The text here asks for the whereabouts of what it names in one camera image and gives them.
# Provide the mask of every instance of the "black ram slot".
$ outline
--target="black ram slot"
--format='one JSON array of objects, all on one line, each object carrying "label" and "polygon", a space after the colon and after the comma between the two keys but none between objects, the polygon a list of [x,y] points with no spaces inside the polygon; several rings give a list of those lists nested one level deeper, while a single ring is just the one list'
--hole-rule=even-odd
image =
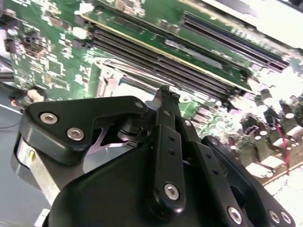
[{"label": "black ram slot", "polygon": [[221,44],[264,68],[282,72],[289,66],[289,63],[282,60],[278,55],[268,52],[228,31],[188,13],[185,13],[183,16],[182,27]]},{"label": "black ram slot", "polygon": [[179,84],[219,100],[226,99],[233,90],[233,86],[105,30],[95,31],[93,44],[124,61],[130,61],[145,68],[151,73],[159,73]]}]

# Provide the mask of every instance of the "motherboard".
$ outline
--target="motherboard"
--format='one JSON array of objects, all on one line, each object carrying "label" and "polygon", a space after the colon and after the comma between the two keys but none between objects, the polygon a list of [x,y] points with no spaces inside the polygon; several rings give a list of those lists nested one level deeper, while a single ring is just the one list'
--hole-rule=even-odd
[{"label": "motherboard", "polygon": [[300,155],[303,51],[214,2],[0,0],[0,27],[28,95],[133,95],[148,105],[169,85],[201,138],[216,136],[251,173],[271,178]]}]

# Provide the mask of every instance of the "silver screw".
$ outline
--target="silver screw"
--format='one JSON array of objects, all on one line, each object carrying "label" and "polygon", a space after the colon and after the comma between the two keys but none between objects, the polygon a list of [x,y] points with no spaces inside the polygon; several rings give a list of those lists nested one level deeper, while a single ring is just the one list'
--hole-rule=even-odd
[{"label": "silver screw", "polygon": [[8,33],[9,33],[11,36],[16,36],[16,35],[18,35],[17,30],[14,29],[14,28],[8,29]]},{"label": "silver screw", "polygon": [[143,105],[139,102],[136,102],[136,106],[139,107],[139,108],[143,108]]},{"label": "silver screw", "polygon": [[170,113],[166,110],[164,110],[164,113],[167,115],[167,116],[170,116]]},{"label": "silver screw", "polygon": [[211,143],[214,144],[214,145],[218,145],[218,142],[217,140],[215,140],[214,138],[211,138],[210,139]]},{"label": "silver screw", "polygon": [[58,121],[58,118],[53,113],[43,113],[40,115],[40,120],[45,124],[55,124]]},{"label": "silver screw", "polygon": [[190,125],[191,125],[191,123],[190,123],[189,120],[185,120],[184,123],[185,123],[187,126],[190,126]]},{"label": "silver screw", "polygon": [[273,219],[273,221],[276,222],[277,224],[279,224],[280,218],[278,217],[278,215],[275,212],[273,212],[272,210],[269,210],[268,212],[269,212],[270,217]]},{"label": "silver screw", "polygon": [[170,184],[167,183],[166,185],[164,185],[164,191],[165,194],[171,199],[171,200],[177,200],[179,198],[179,191],[178,189]]},{"label": "silver screw", "polygon": [[281,212],[281,215],[282,215],[284,221],[285,221],[287,224],[291,224],[291,223],[292,223],[291,219],[289,218],[289,216],[288,216],[287,214],[285,214],[284,212]]},{"label": "silver screw", "polygon": [[84,138],[84,132],[78,128],[70,128],[67,130],[67,136],[72,140],[80,141]]},{"label": "silver screw", "polygon": [[232,218],[232,220],[238,224],[242,224],[242,217],[241,214],[234,208],[234,207],[229,207],[227,209],[229,216]]}]

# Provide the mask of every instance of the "red wire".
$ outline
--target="red wire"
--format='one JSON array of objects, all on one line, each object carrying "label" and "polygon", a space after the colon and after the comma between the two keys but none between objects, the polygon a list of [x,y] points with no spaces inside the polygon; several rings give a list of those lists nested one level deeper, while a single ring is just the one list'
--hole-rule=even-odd
[{"label": "red wire", "polygon": [[284,136],[283,133],[282,133],[282,130],[281,130],[281,126],[280,126],[280,125],[277,126],[277,131],[278,131],[278,133],[280,134],[280,136],[281,136],[282,139],[283,139],[283,148],[284,148],[284,151],[285,151],[285,153],[286,153],[285,165],[286,165],[286,168],[287,168],[287,175],[289,175],[289,152],[288,152],[288,150],[287,150],[287,141],[286,141],[285,136]]}]

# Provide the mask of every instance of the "wire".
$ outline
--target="wire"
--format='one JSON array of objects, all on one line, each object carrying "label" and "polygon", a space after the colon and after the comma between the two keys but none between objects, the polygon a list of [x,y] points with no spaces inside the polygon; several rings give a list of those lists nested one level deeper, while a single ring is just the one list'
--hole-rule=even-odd
[{"label": "wire", "polygon": [[7,127],[0,127],[0,131],[7,131],[8,129],[14,128],[16,126],[18,126],[20,124],[20,122],[13,124],[11,126],[7,126]]},{"label": "wire", "polygon": [[282,139],[283,139],[283,148],[284,148],[284,151],[285,151],[285,153],[286,153],[285,165],[286,165],[286,168],[287,168],[287,175],[289,175],[289,152],[288,152],[288,150],[287,150],[287,141],[286,141],[285,136],[284,136],[283,133],[282,133],[282,130],[281,130],[281,126],[280,126],[280,125],[277,125],[277,131],[278,131],[278,133],[280,134],[280,136],[281,136]]}]

